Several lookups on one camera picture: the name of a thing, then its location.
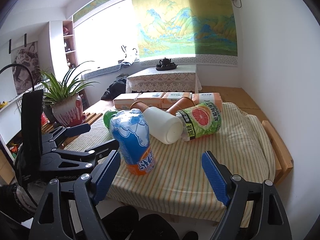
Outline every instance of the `screw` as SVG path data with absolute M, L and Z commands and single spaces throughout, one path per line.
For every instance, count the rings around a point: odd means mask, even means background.
M 238 174 L 233 175 L 232 178 L 233 178 L 233 180 L 235 180 L 235 181 L 241 181 L 241 177 L 240 177 Z
M 57 184 L 58 180 L 57 179 L 52 179 L 50 180 L 50 185 L 54 185 L 54 184 Z
M 272 186 L 272 185 L 273 185 L 273 182 L 272 182 L 270 179 L 267 179 L 267 180 L 266 180 L 266 184 L 267 184 L 268 186 Z
M 88 173 L 85 173 L 85 174 L 82 174 L 81 175 L 81 179 L 82 180 L 87 180 L 87 179 L 89 179 L 90 178 L 90 174 L 88 174 Z

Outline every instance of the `black bag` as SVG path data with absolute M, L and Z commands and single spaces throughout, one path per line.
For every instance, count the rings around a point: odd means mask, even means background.
M 113 84 L 109 86 L 107 91 L 104 92 L 103 96 L 101 97 L 101 100 L 105 100 L 105 101 L 113 100 L 117 96 L 121 94 L 125 94 L 126 83 L 127 83 L 126 78 L 122 78 L 114 81 Z

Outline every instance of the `green bottle cap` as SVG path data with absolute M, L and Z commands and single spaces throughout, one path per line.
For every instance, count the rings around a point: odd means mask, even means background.
M 109 129 L 109 125 L 110 125 L 110 120 L 112 117 L 114 117 L 116 114 L 118 113 L 117 109 L 110 109 L 108 111 L 106 111 L 106 113 L 103 116 L 103 122 L 104 125 Z

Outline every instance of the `mountain painting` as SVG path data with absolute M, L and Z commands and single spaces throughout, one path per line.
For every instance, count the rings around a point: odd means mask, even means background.
M 231 0 L 132 0 L 140 58 L 237 56 Z

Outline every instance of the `grapefruit drink bottle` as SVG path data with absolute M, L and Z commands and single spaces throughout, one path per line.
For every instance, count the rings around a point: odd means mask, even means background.
M 135 175 L 148 174 L 155 166 L 150 147 L 149 127 L 139 109 L 119 111 L 110 120 L 110 131 L 119 142 L 128 170 Z
M 189 141 L 217 132 L 221 127 L 218 108 L 211 102 L 204 102 L 176 112 L 183 123 L 182 139 Z

